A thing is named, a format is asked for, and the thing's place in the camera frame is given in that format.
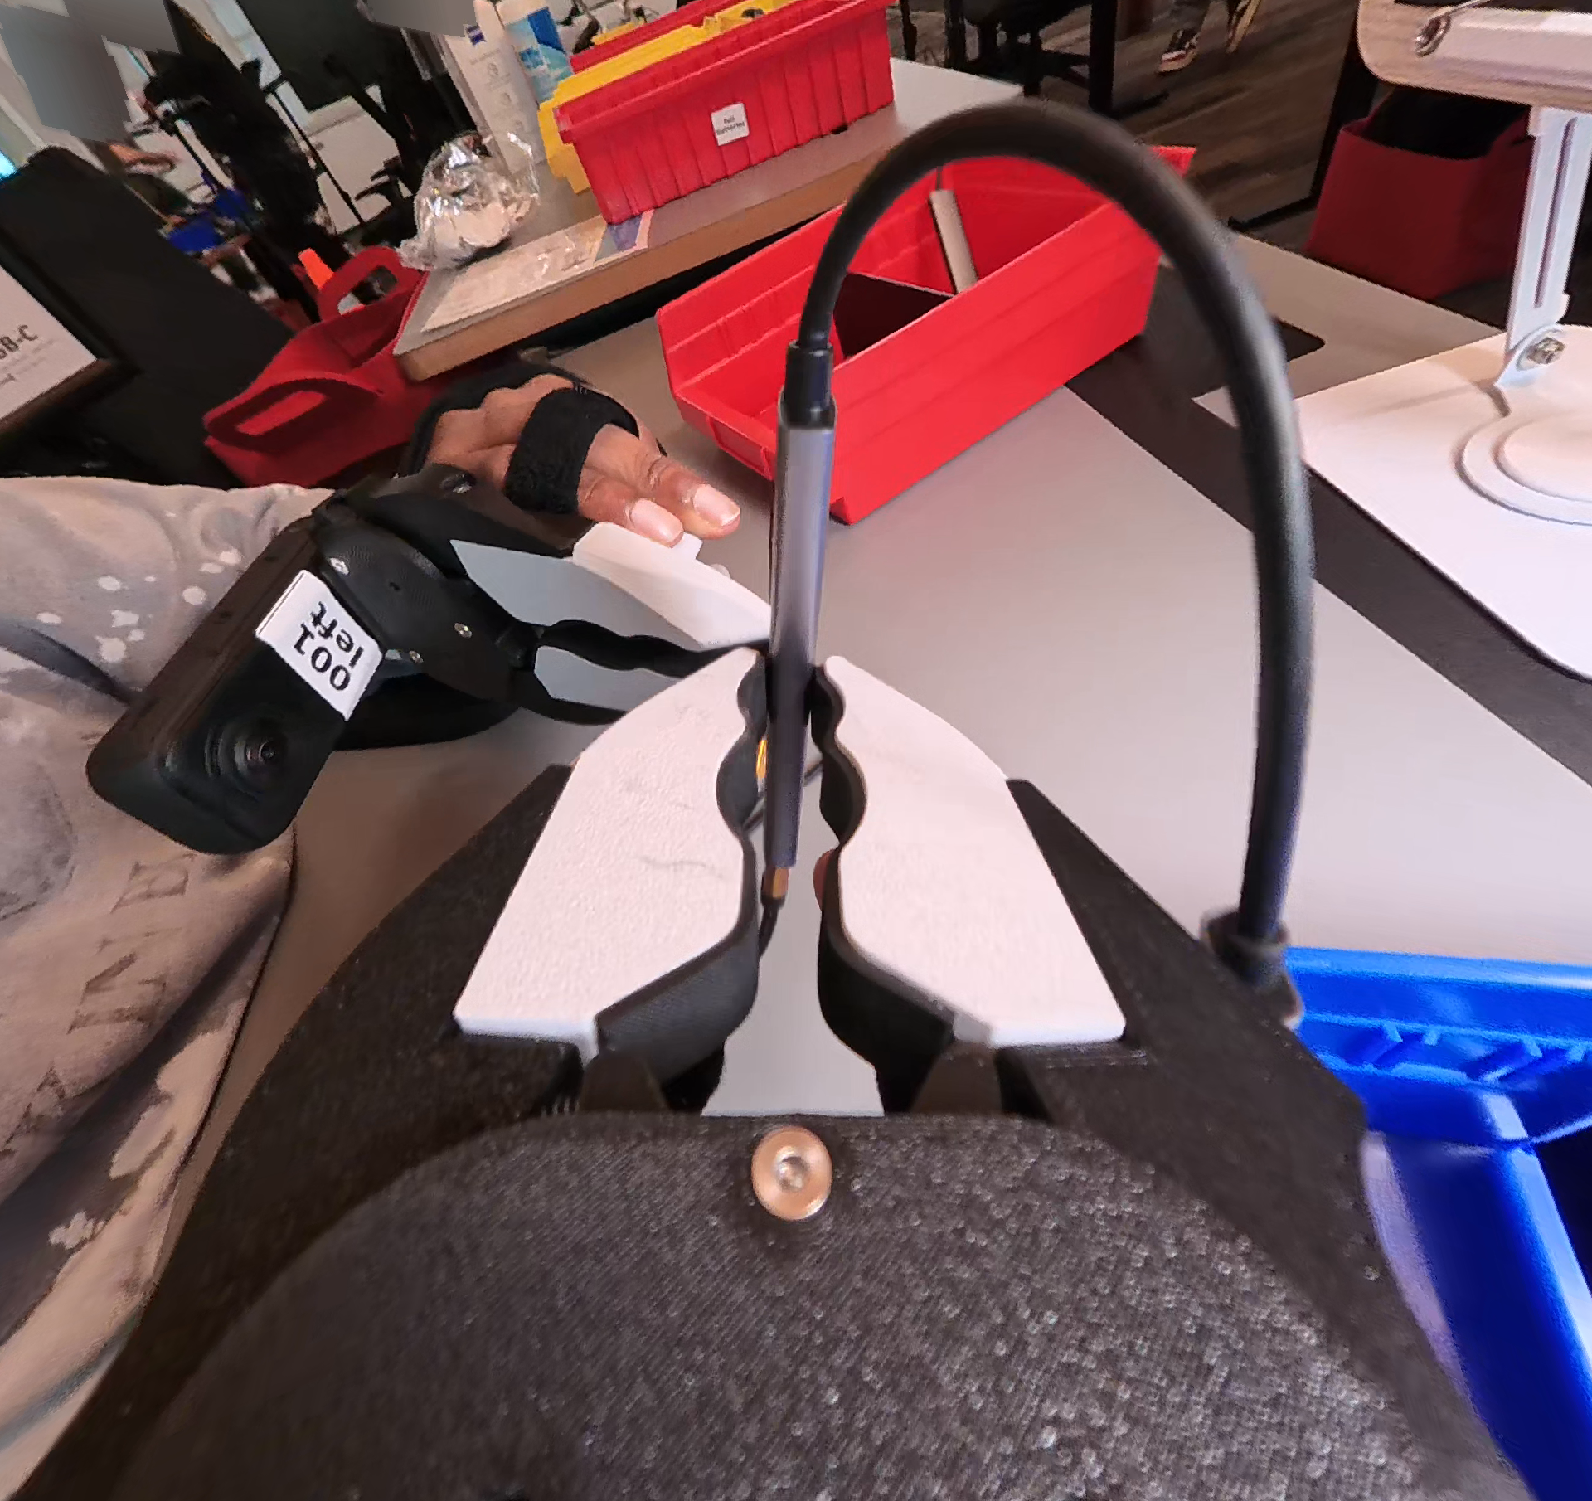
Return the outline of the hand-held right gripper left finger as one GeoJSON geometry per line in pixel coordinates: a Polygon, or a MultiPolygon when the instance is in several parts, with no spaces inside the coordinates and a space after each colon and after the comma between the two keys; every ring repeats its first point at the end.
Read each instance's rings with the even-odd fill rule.
{"type": "Polygon", "coordinates": [[[747,835],[764,656],[729,651],[574,761],[453,1007],[463,1034],[709,1059],[758,990],[747,835]]]}

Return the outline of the black cable wide orange plugs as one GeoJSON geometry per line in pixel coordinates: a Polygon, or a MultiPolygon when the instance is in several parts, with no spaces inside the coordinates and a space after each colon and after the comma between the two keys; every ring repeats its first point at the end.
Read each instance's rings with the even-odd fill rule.
{"type": "Polygon", "coordinates": [[[781,748],[773,731],[764,732],[758,744],[758,782],[762,782],[762,828],[764,828],[764,860],[758,881],[758,954],[768,951],[781,909],[786,903],[791,867],[801,843],[801,792],[802,773],[793,759],[781,748]]]}

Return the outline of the silver foil bag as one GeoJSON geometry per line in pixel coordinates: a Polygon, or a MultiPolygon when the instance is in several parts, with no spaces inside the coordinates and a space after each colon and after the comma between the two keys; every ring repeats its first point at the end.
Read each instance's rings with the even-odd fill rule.
{"type": "Polygon", "coordinates": [[[414,237],[401,261],[415,272],[450,269],[485,258],[541,205],[533,147],[517,137],[453,137],[426,166],[414,200],[414,237]]]}

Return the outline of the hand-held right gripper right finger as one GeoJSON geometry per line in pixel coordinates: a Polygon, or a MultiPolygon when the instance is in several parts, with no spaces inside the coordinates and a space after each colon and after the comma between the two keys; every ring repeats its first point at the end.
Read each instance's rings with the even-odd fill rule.
{"type": "Polygon", "coordinates": [[[992,1051],[1126,1034],[1084,933],[1003,767],[957,725],[864,665],[829,656],[824,761],[859,773],[831,815],[842,949],[864,973],[992,1051]]]}

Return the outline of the yellow crate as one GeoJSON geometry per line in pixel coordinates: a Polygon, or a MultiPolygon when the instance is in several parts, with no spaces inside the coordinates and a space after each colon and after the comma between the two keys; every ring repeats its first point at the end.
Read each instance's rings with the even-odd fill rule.
{"type": "Polygon", "coordinates": [[[675,55],[682,55],[682,52],[689,52],[689,46],[709,42],[709,37],[720,37],[720,36],[728,36],[733,29],[744,29],[747,23],[762,18],[768,12],[777,12],[777,8],[791,7],[791,3],[795,3],[795,0],[747,0],[747,3],[733,7],[729,12],[720,12],[720,15],[709,18],[694,32],[682,29],[682,32],[673,32],[673,36],[667,36],[660,42],[647,42],[647,43],[642,43],[634,52],[625,52],[620,57],[601,60],[601,63],[592,63],[592,66],[588,66],[580,72],[574,71],[574,75],[559,84],[555,98],[546,101],[546,103],[541,103],[541,133],[543,133],[543,143],[546,143],[546,160],[550,160],[552,174],[559,174],[562,182],[568,182],[574,193],[583,193],[591,188],[588,170],[580,166],[580,155],[574,153],[574,147],[568,147],[568,138],[559,129],[559,119],[555,119],[555,109],[559,103],[583,98],[583,96],[591,96],[591,92],[597,92],[597,89],[604,89],[604,84],[608,84],[615,78],[625,78],[625,75],[642,72],[642,71],[647,71],[655,63],[663,63],[667,57],[675,57],[675,55]]]}

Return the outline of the white carton box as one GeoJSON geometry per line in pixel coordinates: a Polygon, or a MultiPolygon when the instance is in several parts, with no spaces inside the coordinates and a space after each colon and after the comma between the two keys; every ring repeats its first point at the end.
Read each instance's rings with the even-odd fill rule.
{"type": "Polygon", "coordinates": [[[513,174],[541,182],[546,170],[541,103],[493,0],[472,0],[463,36],[438,36],[438,43],[476,129],[513,174]]]}

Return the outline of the red tote bag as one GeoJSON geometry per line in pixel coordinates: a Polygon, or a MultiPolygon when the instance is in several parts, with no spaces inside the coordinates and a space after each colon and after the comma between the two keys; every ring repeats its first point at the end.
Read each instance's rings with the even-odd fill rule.
{"type": "Polygon", "coordinates": [[[244,486],[323,486],[409,440],[433,404],[395,354],[426,285],[391,246],[369,246],[317,287],[320,320],[295,334],[254,384],[210,409],[208,446],[244,486]]]}

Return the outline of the blue plastic bin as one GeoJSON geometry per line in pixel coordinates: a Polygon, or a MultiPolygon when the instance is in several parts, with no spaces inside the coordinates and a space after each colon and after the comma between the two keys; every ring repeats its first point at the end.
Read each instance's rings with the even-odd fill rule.
{"type": "Polygon", "coordinates": [[[1399,1286],[1539,1499],[1588,1499],[1588,964],[1291,949],[1399,1286]]]}

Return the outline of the person's torso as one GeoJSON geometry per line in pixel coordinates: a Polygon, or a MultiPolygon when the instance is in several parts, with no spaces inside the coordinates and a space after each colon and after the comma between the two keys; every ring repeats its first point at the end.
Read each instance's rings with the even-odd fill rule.
{"type": "Polygon", "coordinates": [[[185,1011],[250,972],[290,898],[295,842],[214,855],[90,790],[121,705],[3,651],[3,1195],[185,1011]]]}

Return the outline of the black framed white sign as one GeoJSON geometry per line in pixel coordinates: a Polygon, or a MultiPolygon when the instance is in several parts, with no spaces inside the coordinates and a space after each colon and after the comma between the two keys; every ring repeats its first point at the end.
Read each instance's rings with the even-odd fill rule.
{"type": "Polygon", "coordinates": [[[287,343],[280,316],[69,148],[3,178],[3,471],[228,487],[208,415],[287,343]]]}

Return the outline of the red plastic bin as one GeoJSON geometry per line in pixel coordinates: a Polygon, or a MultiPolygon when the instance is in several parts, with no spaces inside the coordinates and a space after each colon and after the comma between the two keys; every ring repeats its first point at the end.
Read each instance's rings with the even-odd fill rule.
{"type": "MultiPolygon", "coordinates": [[[[1155,241],[1076,178],[969,157],[917,182],[850,269],[951,291],[929,189],[955,189],[979,283],[836,364],[831,513],[857,523],[1144,330],[1155,241]]],[[[773,476],[786,346],[837,213],[660,312],[680,413],[773,476]]]]}

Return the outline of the plain red crate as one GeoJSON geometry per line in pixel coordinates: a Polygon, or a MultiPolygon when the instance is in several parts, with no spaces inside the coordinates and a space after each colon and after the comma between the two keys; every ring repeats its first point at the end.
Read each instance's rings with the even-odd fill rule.
{"type": "Polygon", "coordinates": [[[580,72],[601,60],[620,57],[620,55],[634,52],[647,42],[660,42],[673,32],[682,32],[682,29],[694,32],[709,18],[729,12],[738,3],[747,3],[747,0],[691,0],[691,3],[687,3],[667,15],[657,15],[657,18],[627,18],[627,23],[608,26],[607,32],[597,32],[591,37],[591,43],[583,43],[580,52],[571,55],[571,66],[580,72]]]}

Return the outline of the red crate white label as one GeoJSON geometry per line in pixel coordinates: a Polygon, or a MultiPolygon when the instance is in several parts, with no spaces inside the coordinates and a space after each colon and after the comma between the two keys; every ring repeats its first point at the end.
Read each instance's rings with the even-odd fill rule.
{"type": "Polygon", "coordinates": [[[897,0],[793,0],[555,103],[615,225],[831,137],[894,101],[897,0]]]}

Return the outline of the person's left forearm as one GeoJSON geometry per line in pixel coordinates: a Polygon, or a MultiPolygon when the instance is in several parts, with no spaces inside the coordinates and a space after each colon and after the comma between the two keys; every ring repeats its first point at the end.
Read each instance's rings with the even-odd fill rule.
{"type": "Polygon", "coordinates": [[[128,701],[328,487],[3,480],[3,668],[128,701]]]}

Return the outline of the black honeycomb pad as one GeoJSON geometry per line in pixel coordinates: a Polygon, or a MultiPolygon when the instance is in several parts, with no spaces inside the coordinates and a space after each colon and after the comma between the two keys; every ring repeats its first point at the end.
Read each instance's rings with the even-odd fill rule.
{"type": "Polygon", "coordinates": [[[463,695],[426,672],[385,663],[338,739],[338,751],[458,742],[513,713],[510,701],[463,695]]]}

